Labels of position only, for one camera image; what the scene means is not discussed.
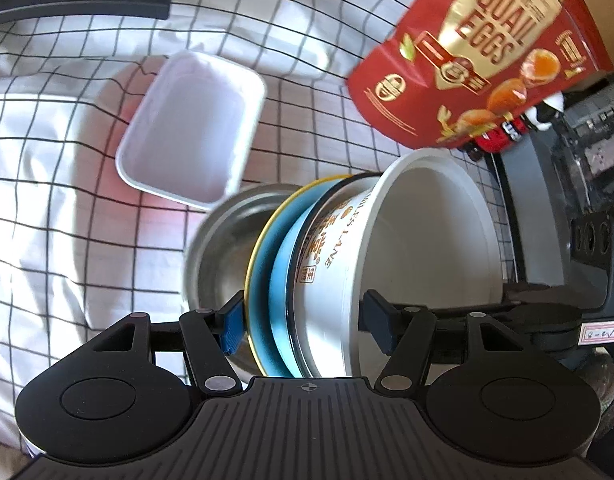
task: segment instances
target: red bottle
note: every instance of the red bottle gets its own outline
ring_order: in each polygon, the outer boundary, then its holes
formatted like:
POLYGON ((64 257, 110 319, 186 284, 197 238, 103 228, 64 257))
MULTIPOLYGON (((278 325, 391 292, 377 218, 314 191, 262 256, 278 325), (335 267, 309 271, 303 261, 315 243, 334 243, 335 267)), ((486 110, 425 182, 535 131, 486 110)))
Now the red bottle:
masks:
POLYGON ((563 110, 564 98, 561 92, 557 92, 517 118, 506 121, 486 134, 463 144, 459 150, 466 152, 471 160, 480 160, 484 153, 500 153, 519 142, 522 136, 531 131, 548 130, 563 110))

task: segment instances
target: white rectangular tray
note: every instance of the white rectangular tray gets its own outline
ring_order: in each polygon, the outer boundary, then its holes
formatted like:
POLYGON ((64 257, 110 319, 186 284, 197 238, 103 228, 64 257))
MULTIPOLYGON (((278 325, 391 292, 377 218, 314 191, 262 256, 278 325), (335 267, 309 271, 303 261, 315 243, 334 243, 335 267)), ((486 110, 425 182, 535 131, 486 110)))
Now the white rectangular tray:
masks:
POLYGON ((267 89, 254 70, 185 50, 166 61, 116 152, 130 186, 209 211, 241 185, 267 89))

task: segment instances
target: red snack bag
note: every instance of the red snack bag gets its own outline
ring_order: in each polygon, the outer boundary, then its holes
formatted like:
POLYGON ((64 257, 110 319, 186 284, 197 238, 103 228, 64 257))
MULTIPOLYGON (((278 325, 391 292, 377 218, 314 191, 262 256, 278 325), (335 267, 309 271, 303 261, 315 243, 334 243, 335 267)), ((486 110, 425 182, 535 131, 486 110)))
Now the red snack bag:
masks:
POLYGON ((453 148, 611 69, 583 0, 415 0, 347 85, 386 136, 453 148))

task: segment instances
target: stainless steel bowl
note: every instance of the stainless steel bowl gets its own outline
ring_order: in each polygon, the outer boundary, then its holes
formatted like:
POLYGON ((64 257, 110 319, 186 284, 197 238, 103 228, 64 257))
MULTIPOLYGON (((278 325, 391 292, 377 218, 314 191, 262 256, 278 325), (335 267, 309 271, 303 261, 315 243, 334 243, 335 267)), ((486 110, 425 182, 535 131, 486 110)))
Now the stainless steel bowl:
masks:
MULTIPOLYGON (((270 216, 299 186, 261 184, 218 205, 198 228, 185 253, 182 296, 190 310, 220 309, 244 288, 249 257, 270 216)), ((229 362, 241 381, 262 375, 243 339, 229 362)))

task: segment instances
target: white grid tablecloth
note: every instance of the white grid tablecloth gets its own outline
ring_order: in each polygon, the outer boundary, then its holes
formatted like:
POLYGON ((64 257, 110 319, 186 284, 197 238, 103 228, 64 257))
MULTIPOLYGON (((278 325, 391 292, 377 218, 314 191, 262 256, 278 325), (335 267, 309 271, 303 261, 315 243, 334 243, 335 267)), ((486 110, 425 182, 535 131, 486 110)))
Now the white grid tablecloth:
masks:
MULTIPOLYGON (((183 250, 203 214, 130 188, 114 168, 165 57, 204 50, 265 77, 245 182, 385 170, 408 150, 363 121, 343 83, 411 2, 173 0, 168 20, 0 25, 0 442, 23 448, 14 403, 46 367, 129 312, 181 313, 183 250)), ((498 184, 483 162, 453 155, 487 199, 507 278, 498 184)), ((180 356, 158 361, 185 377, 180 356)))

